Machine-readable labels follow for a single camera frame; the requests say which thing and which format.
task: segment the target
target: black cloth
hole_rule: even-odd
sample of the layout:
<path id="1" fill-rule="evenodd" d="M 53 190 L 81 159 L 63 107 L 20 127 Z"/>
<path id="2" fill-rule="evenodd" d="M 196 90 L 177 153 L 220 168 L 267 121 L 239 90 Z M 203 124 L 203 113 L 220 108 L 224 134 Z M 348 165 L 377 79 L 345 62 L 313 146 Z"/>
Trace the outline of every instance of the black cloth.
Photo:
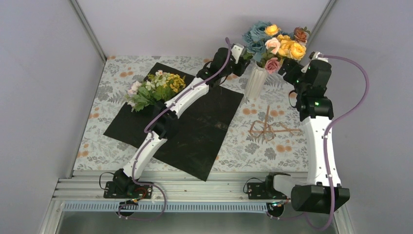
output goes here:
<path id="1" fill-rule="evenodd" d="M 158 70 L 186 76 L 187 85 L 194 79 L 194 76 L 160 63 L 156 63 L 149 73 L 155 74 Z M 206 181 L 242 97 L 243 94 L 220 86 L 210 89 L 185 110 L 179 118 L 178 134 L 168 139 L 154 157 Z M 147 135 L 144 128 L 153 119 L 153 106 L 139 112 L 131 110 L 132 107 L 125 103 L 104 135 L 139 148 Z"/>

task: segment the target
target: yellow flower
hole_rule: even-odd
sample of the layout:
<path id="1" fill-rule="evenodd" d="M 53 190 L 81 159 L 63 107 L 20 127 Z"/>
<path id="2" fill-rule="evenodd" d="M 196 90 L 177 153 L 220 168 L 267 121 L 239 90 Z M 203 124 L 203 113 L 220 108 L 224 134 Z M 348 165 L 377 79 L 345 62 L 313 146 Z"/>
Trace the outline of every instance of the yellow flower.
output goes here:
<path id="1" fill-rule="evenodd" d="M 281 42 L 282 40 L 291 40 L 291 38 L 290 38 L 290 36 L 289 35 L 285 35 L 285 36 L 283 36 L 283 35 L 278 35 L 277 36 L 277 39 Z"/>
<path id="2" fill-rule="evenodd" d="M 284 57 L 290 56 L 290 48 L 295 43 L 293 40 L 282 40 L 281 47 L 278 50 L 278 54 Z"/>
<path id="3" fill-rule="evenodd" d="M 295 42 L 293 45 L 291 45 L 290 57 L 296 60 L 300 60 L 304 57 L 305 51 L 306 51 L 305 46 Z"/>
<path id="4" fill-rule="evenodd" d="M 276 26 L 275 24 L 270 25 L 270 26 L 265 28 L 265 33 L 267 33 L 267 35 L 269 35 L 269 36 L 273 36 L 273 35 L 277 34 L 279 31 L 280 31 L 280 28 L 278 26 Z"/>

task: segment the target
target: white flower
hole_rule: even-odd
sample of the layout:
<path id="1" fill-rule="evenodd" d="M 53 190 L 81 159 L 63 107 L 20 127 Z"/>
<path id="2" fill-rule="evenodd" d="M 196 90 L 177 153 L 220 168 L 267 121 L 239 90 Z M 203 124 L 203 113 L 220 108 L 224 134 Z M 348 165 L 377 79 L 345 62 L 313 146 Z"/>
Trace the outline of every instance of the white flower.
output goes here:
<path id="1" fill-rule="evenodd" d="M 132 89 L 133 91 L 138 91 L 138 88 L 139 88 L 141 85 L 142 85 L 142 84 L 141 84 L 139 81 L 137 81 L 137 82 L 133 83 L 131 89 Z"/>
<path id="2" fill-rule="evenodd" d="M 152 84 L 150 81 L 146 81 L 146 89 L 150 91 L 152 88 L 155 88 L 155 85 Z"/>
<path id="3" fill-rule="evenodd" d="M 130 97 L 132 97 L 133 95 L 135 95 L 136 94 L 136 92 L 134 91 L 134 90 L 132 90 L 132 89 L 129 89 L 128 90 L 128 95 L 130 96 Z"/>
<path id="4" fill-rule="evenodd" d="M 156 83 L 156 87 L 158 86 L 163 86 L 167 84 L 167 78 L 166 77 L 162 77 L 162 79 L 158 79 L 157 83 Z"/>
<path id="5" fill-rule="evenodd" d="M 135 103 L 133 103 L 132 101 L 128 101 L 128 105 L 130 105 L 131 107 L 134 107 Z"/>
<path id="6" fill-rule="evenodd" d="M 157 76 L 157 77 L 159 77 L 163 74 L 164 74 L 164 72 L 162 70 L 158 70 L 157 72 L 155 72 L 155 76 Z"/>

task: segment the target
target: gray floor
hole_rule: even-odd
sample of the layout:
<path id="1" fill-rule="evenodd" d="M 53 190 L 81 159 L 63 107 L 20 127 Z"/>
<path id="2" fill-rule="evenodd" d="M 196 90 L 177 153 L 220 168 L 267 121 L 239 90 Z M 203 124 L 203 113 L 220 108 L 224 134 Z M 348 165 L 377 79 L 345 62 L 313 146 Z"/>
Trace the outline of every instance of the gray floor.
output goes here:
<path id="1" fill-rule="evenodd" d="M 150 217 L 156 214 L 134 214 Z M 325 223 L 327 215 L 312 214 L 314 225 Z M 157 221 L 119 219 L 112 212 L 64 212 L 60 234 L 335 234 L 335 225 L 318 232 L 304 218 L 294 221 L 270 220 L 264 214 L 249 213 L 165 213 Z"/>

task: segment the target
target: floral pattern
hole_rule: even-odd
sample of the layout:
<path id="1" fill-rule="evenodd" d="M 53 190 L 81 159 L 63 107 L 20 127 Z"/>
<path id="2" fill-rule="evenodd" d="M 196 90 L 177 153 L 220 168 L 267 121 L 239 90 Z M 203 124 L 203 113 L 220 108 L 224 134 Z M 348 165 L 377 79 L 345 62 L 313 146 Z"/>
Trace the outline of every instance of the floral pattern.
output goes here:
<path id="1" fill-rule="evenodd" d="M 188 74 L 195 75 L 210 61 L 197 57 L 110 56 L 102 74 L 83 139 L 77 154 L 76 170 L 117 170 L 135 154 L 136 148 L 103 133 L 125 102 L 131 84 L 142 81 L 149 70 L 159 62 Z M 244 75 L 230 75 L 223 87 L 243 93 L 252 65 Z M 254 121 L 267 118 L 274 130 L 302 129 L 298 112 L 289 104 L 288 93 L 293 87 L 277 74 L 265 82 L 259 98 L 243 98 L 230 126 L 212 171 L 216 172 L 306 172 L 307 149 L 303 131 L 276 132 L 272 140 L 249 133 Z M 295 94 L 291 94 L 294 105 Z M 148 171 L 178 171 L 155 158 Z"/>

